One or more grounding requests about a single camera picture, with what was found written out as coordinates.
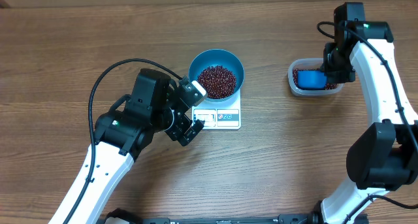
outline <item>kitchen scale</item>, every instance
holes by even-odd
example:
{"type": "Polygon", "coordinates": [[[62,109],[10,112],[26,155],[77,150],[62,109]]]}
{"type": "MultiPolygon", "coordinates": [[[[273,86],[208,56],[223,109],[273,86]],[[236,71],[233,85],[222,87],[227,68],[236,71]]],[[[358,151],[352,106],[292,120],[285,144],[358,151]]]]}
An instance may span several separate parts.
{"type": "Polygon", "coordinates": [[[193,124],[204,120],[203,129],[241,128],[241,89],[224,101],[204,100],[191,108],[193,124]]]}

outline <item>bowl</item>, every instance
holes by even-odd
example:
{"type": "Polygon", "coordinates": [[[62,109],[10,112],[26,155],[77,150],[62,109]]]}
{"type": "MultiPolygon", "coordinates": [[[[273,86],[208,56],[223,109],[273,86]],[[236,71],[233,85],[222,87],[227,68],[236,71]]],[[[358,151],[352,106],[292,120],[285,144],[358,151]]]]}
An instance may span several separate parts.
{"type": "Polygon", "coordinates": [[[300,89],[296,86],[295,82],[293,81],[293,69],[316,69],[319,68],[323,63],[323,58],[305,58],[305,59],[298,59],[290,65],[287,77],[289,79],[290,89],[293,95],[297,97],[320,97],[320,96],[327,96],[331,94],[338,93],[341,91],[344,84],[338,84],[337,88],[328,89],[328,90],[305,90],[300,89]]]}
{"type": "Polygon", "coordinates": [[[197,80],[197,77],[206,68],[215,67],[217,65],[221,65],[233,72],[236,77],[236,86],[234,93],[231,96],[222,99],[211,99],[208,97],[206,99],[207,101],[220,102],[230,99],[232,96],[236,95],[236,92],[244,83],[244,66],[241,61],[233,53],[222,49],[207,50],[195,57],[189,68],[190,81],[197,80]]]}

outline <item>wooden tabletop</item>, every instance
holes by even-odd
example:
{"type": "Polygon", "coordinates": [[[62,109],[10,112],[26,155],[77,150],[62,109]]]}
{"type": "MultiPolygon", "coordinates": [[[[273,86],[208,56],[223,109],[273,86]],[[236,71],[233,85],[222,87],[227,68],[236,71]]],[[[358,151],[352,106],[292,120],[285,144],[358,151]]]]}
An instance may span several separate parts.
{"type": "MultiPolygon", "coordinates": [[[[142,57],[186,75],[199,53],[222,48],[244,64],[242,128],[203,131],[187,147],[165,133],[139,156],[110,197],[141,217],[255,217],[309,212],[347,176],[346,153],[367,129],[360,82],[332,97],[292,96],[287,69],[321,57],[316,30],[342,2],[159,5],[0,10],[0,223],[46,223],[89,145],[88,96],[111,64],[142,57]]],[[[418,3],[367,2],[387,21],[396,64],[418,110],[418,3]]],[[[145,64],[113,70],[93,119],[130,93],[145,64]]],[[[417,185],[390,193],[408,204],[417,185]]],[[[372,223],[416,223],[418,212],[384,201],[372,223]]]]}

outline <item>red beans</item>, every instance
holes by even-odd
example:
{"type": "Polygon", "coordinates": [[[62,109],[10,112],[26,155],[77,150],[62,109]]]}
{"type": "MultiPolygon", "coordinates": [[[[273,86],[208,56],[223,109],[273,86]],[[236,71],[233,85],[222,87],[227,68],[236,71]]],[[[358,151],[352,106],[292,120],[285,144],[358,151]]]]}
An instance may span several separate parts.
{"type": "Polygon", "coordinates": [[[217,65],[203,70],[197,82],[208,92],[209,98],[222,99],[234,93],[236,77],[232,71],[217,65]]]}
{"type": "MultiPolygon", "coordinates": [[[[296,87],[299,88],[298,85],[298,71],[319,71],[318,69],[293,69],[293,82],[295,83],[296,87]]],[[[324,90],[330,90],[337,88],[337,84],[327,84],[324,88],[324,90]]]]}

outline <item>blue object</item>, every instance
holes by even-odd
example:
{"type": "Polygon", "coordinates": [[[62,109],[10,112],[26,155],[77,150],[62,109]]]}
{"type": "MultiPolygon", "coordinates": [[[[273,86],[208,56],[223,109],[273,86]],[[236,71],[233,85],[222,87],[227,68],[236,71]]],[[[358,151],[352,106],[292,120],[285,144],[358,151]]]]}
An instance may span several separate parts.
{"type": "Polygon", "coordinates": [[[300,89],[325,89],[327,77],[321,71],[298,71],[298,87],[300,89]]]}
{"type": "Polygon", "coordinates": [[[197,80],[197,77],[203,70],[208,67],[216,67],[217,65],[221,65],[233,72],[236,77],[236,86],[234,89],[234,94],[231,96],[223,99],[207,98],[208,101],[219,102],[230,99],[233,95],[235,95],[235,93],[244,83],[244,66],[241,64],[241,61],[233,53],[222,49],[207,50],[195,57],[195,59],[190,64],[189,79],[191,81],[197,80]]]}

